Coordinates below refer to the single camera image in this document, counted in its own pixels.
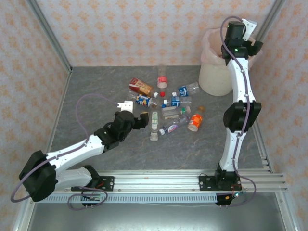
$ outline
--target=plastic bag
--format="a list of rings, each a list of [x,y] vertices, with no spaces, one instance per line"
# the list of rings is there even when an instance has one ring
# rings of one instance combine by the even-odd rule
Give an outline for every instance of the plastic bag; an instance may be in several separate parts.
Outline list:
[[[223,28],[222,33],[223,37],[226,36],[227,29]],[[249,41],[253,43],[255,40],[250,37]],[[225,60],[221,57],[221,46],[222,42],[220,39],[220,28],[218,29],[209,29],[203,36],[202,39],[202,54],[201,54],[201,62],[211,65],[222,65],[226,66]],[[262,50],[255,56],[249,57],[248,67],[249,69],[252,67],[254,62],[258,59],[258,57],[262,54]]]

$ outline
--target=plastic bottle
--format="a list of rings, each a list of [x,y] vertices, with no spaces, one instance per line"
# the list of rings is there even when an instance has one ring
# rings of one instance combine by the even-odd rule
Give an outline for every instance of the plastic bottle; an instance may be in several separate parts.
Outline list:
[[[158,67],[158,78],[157,78],[157,87],[160,88],[160,97],[164,97],[165,88],[167,87],[168,81],[166,76],[166,66],[159,65]]]
[[[185,107],[165,107],[162,109],[163,119],[174,119],[179,117],[180,115],[189,114],[191,112],[191,108],[189,106]]]
[[[130,100],[135,101],[137,104],[141,104],[143,106],[148,106],[148,107],[151,107],[151,108],[162,107],[162,103],[158,99],[151,98],[151,97],[141,95],[141,94],[135,94],[132,91],[129,92],[128,98]]]
[[[198,82],[178,87],[177,91],[172,92],[172,96],[189,96],[200,91]]]
[[[158,93],[154,90],[153,87],[150,85],[142,82],[137,78],[133,78],[129,83],[129,88],[134,92],[137,92],[141,95],[146,95],[148,97],[155,97],[157,98]]]
[[[158,121],[158,111],[152,111],[150,141],[158,141]]]
[[[164,105],[169,106],[184,106],[184,104],[191,104],[192,98],[188,97],[180,97],[180,96],[172,96],[171,100],[164,100]]]
[[[188,115],[181,115],[179,118],[174,119],[167,123],[165,126],[163,126],[159,133],[161,135],[165,135],[167,133],[171,133],[174,130],[176,130],[179,126],[186,125],[189,122],[189,116]]]
[[[203,106],[199,106],[196,113],[193,114],[191,120],[189,121],[189,124],[187,126],[187,128],[190,131],[197,131],[202,123],[203,120],[203,115],[205,112],[205,107]]]

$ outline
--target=white robotic arm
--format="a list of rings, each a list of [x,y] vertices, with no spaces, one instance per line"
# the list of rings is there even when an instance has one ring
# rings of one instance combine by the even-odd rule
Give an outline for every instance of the white robotic arm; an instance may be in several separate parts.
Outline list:
[[[227,109],[223,119],[227,131],[225,149],[214,176],[199,177],[201,191],[242,189],[240,176],[237,174],[239,153],[248,129],[261,110],[261,103],[256,102],[251,91],[248,57],[256,55],[263,43],[255,41],[254,45],[251,45],[252,42],[248,41],[257,23],[239,20],[240,22],[229,22],[221,47],[222,57],[231,73],[233,87],[233,104]]]
[[[251,91],[251,86],[250,86],[250,81],[249,81],[249,75],[248,75],[248,60],[245,58],[238,58],[237,59],[241,66],[243,67],[245,71],[245,75],[247,78],[247,87],[248,87],[248,95],[249,95],[249,101],[250,103],[253,103],[255,101],[255,97]],[[228,65],[228,69],[230,70],[231,73],[231,78],[232,78],[232,87],[233,87],[233,103],[237,102],[247,102],[247,97],[245,95],[246,89],[245,89],[245,82],[243,78],[243,74],[241,73],[241,70],[236,63],[235,60],[230,60]],[[227,137],[226,137],[226,143],[225,143],[225,149],[222,155],[222,158],[220,160],[220,167],[223,170],[226,170],[228,172],[233,172],[234,167],[233,167],[233,153],[235,150],[235,145],[236,145],[236,140],[238,133],[240,133],[240,130],[236,130],[234,132],[230,131],[229,128],[226,128],[227,130]],[[236,156],[235,156],[235,168],[237,169],[237,162],[238,162],[238,157],[240,154],[242,142],[246,136],[246,132],[239,138],[239,143],[238,147],[236,150]]]
[[[19,179],[23,180],[25,175],[34,171],[23,182],[33,201],[43,200],[54,190],[75,186],[97,187],[100,176],[93,167],[67,169],[85,159],[117,147],[132,129],[145,128],[149,122],[148,113],[142,113],[140,120],[134,117],[132,101],[119,103],[118,107],[121,111],[115,114],[114,121],[107,123],[86,140],[56,152],[43,154],[42,151],[37,151],[31,155]]]

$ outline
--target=black mounting plate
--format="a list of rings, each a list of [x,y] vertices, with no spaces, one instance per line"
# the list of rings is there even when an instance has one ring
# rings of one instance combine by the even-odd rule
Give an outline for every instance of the black mounting plate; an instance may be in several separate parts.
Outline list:
[[[234,185],[235,191],[242,190],[242,187],[238,185]],[[230,189],[222,189],[219,188],[216,184],[215,176],[199,176],[199,188],[200,191],[232,191],[233,188]]]
[[[105,177],[105,176],[100,176],[97,185],[95,186],[96,189],[102,189],[106,192],[112,192],[114,190],[114,185],[115,185],[115,177]],[[80,189],[79,187],[72,187],[71,191],[73,192],[79,192],[79,191],[91,191],[91,190],[86,190],[86,189]]]

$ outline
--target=trash bin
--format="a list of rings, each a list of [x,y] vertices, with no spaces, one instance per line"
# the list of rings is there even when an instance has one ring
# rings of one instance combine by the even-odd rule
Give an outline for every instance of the trash bin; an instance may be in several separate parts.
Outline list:
[[[225,60],[221,57],[221,39],[220,28],[207,30],[202,39],[202,55],[201,70],[199,75],[199,85],[208,94],[222,96],[228,94],[232,90],[232,80],[229,70],[225,64]],[[249,57],[249,69],[253,63],[261,55],[260,51],[257,55]]]

